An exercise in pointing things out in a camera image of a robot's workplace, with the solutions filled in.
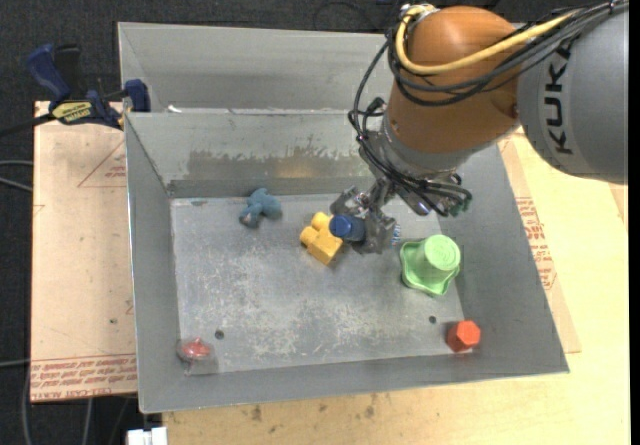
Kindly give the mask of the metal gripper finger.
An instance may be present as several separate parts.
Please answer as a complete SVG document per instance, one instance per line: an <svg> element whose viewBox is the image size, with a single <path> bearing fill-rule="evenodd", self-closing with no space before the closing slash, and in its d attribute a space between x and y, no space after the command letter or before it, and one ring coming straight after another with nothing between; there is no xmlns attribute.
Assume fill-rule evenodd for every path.
<svg viewBox="0 0 640 445"><path fill-rule="evenodd" d="M360 254L381 254L399 243L397 221L386 215L367 214L356 219L356 237L352 248Z"/></svg>
<svg viewBox="0 0 640 445"><path fill-rule="evenodd" d="M362 206L359 200L360 191L356 186L351 186L344 190L337 199L330 205L330 212L333 215L358 215Z"/></svg>

